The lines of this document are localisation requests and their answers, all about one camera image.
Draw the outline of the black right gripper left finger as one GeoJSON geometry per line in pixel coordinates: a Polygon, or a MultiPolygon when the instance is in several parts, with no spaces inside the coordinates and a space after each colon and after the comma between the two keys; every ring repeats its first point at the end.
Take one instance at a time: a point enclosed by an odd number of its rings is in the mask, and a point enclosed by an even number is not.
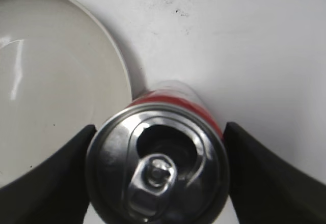
{"type": "Polygon", "coordinates": [[[1,223],[83,223],[90,200],[85,180],[85,126],[43,163],[1,188],[1,223]]]}

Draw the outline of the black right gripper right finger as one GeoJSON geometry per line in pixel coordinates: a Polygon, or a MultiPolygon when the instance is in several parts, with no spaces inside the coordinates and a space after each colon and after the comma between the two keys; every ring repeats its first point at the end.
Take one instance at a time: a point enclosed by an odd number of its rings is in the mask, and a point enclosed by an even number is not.
{"type": "Polygon", "coordinates": [[[325,184],[278,157],[235,122],[224,130],[229,195],[239,223],[325,223],[325,184]]]}

